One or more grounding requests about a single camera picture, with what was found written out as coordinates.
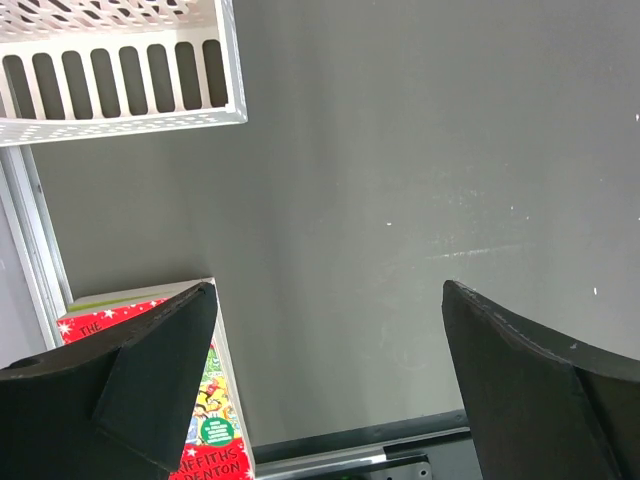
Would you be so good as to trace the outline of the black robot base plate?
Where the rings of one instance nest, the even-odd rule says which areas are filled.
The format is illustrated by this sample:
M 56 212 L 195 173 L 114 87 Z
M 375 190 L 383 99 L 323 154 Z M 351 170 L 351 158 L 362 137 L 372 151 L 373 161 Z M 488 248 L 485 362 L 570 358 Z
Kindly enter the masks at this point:
M 257 446 L 258 479 L 480 479 L 466 414 L 443 414 Z

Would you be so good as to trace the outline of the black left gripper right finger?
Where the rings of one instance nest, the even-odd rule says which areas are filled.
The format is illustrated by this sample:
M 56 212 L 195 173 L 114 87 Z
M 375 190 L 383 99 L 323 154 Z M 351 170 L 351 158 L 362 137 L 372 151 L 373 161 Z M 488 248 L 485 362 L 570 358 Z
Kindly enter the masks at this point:
M 638 361 L 453 280 L 442 315 L 484 478 L 638 478 Z

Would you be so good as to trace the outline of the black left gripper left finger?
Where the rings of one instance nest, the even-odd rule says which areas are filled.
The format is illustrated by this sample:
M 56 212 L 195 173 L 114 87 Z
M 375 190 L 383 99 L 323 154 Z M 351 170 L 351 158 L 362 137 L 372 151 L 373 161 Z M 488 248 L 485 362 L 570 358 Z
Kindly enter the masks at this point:
M 166 479 L 178 470 L 212 341 L 201 282 L 1 371 L 4 479 Z

